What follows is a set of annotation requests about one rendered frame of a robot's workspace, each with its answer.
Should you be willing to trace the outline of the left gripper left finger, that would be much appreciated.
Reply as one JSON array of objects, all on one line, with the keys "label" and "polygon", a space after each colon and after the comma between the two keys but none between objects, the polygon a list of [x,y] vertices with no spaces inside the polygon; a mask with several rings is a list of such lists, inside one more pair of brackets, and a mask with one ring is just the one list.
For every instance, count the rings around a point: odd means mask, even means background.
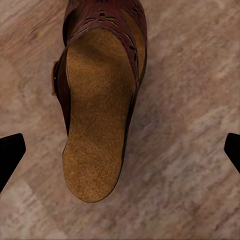
[{"label": "left gripper left finger", "polygon": [[26,152],[21,133],[0,138],[0,193]]}]

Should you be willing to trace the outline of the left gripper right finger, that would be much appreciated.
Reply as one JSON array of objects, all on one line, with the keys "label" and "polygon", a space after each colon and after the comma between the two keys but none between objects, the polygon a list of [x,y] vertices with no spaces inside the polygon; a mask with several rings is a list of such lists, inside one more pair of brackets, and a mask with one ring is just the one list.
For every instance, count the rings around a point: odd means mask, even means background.
[{"label": "left gripper right finger", "polygon": [[227,135],[224,151],[235,165],[240,173],[240,135],[235,133],[229,133]]}]

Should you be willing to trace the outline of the sandal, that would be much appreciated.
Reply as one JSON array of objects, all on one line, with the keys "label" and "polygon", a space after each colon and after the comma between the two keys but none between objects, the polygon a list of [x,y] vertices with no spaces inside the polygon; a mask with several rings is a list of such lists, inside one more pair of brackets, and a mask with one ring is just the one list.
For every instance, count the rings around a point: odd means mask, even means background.
[{"label": "sandal", "polygon": [[147,67],[145,11],[139,0],[69,0],[62,35],[51,95],[68,135],[64,178],[78,199],[97,203],[115,189],[124,164]]}]

